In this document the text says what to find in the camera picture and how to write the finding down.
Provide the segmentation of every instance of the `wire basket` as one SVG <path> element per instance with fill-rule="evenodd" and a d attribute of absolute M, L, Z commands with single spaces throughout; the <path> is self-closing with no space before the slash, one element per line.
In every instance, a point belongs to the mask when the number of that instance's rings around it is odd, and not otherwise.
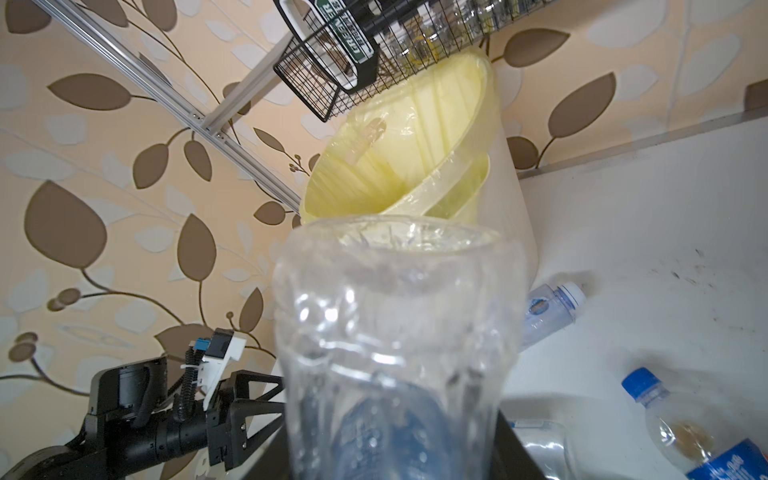
<path fill-rule="evenodd" d="M 544 0 L 274 0 L 293 39 L 274 70 L 321 120 L 474 45 Z"/>

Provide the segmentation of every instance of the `water bottle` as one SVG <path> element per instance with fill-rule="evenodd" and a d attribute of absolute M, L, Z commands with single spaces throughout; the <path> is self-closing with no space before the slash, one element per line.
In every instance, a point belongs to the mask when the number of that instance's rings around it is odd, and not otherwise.
<path fill-rule="evenodd" d="M 621 383 L 645 407 L 656 448 L 691 480 L 768 480 L 768 459 L 713 407 L 670 392 L 646 368 Z"/>
<path fill-rule="evenodd" d="M 525 311 L 525 252 L 373 215 L 295 229 L 273 276 L 296 480 L 485 480 Z"/>
<path fill-rule="evenodd" d="M 562 283 L 554 290 L 545 284 L 529 293 L 521 350 L 571 325 L 575 310 L 586 298 L 573 282 Z"/>

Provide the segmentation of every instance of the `basket label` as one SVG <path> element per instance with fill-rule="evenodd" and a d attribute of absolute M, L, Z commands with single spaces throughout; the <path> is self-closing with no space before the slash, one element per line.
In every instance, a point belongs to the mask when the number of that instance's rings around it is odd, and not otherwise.
<path fill-rule="evenodd" d="M 314 0 L 314 2 L 324 22 L 330 22 L 331 18 L 344 12 L 346 8 L 341 0 Z M 344 49 L 355 63 L 363 63 L 373 56 L 373 47 L 349 12 L 344 12 L 330 22 L 329 27 L 341 38 Z"/>

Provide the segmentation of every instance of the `wallpaper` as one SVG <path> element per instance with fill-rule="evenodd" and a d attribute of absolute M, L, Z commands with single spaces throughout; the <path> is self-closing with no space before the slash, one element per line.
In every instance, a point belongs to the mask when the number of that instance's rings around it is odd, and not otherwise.
<path fill-rule="evenodd" d="M 226 327 L 248 337 L 238 368 L 270 372 L 269 278 L 300 221 L 34 4 L 0 5 L 2 475 L 74 436 L 101 369 L 167 353 L 173 382 L 189 341 Z"/>
<path fill-rule="evenodd" d="M 210 113 L 287 32 L 271 0 L 74 3 L 202 114 Z M 36 7 L 31 0 L 8 4 L 18 5 L 19 30 L 46 28 L 47 15 L 32 15 L 30 11 Z M 262 101 L 242 108 L 226 131 L 282 182 L 300 192 L 309 177 L 310 158 L 319 156 L 342 120 L 321 122 L 279 83 Z"/>
<path fill-rule="evenodd" d="M 764 0 L 559 0 L 497 32 L 513 161 L 527 169 L 768 104 Z"/>

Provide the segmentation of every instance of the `bottle cap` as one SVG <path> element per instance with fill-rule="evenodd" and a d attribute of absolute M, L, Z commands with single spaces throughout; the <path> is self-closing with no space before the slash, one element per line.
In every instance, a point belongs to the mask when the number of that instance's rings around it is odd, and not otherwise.
<path fill-rule="evenodd" d="M 649 369 L 640 367 L 627 375 L 627 378 L 621 382 L 621 386 L 624 387 L 624 390 L 627 390 L 627 393 L 629 393 L 633 399 L 637 400 L 647 392 L 650 387 L 658 385 L 659 383 L 661 383 L 661 380 L 656 378 Z"/>
<path fill-rule="evenodd" d="M 562 290 L 565 296 L 574 304 L 574 308 L 578 308 L 584 304 L 587 296 L 584 292 L 573 282 L 563 282 L 558 285 L 558 288 Z"/>

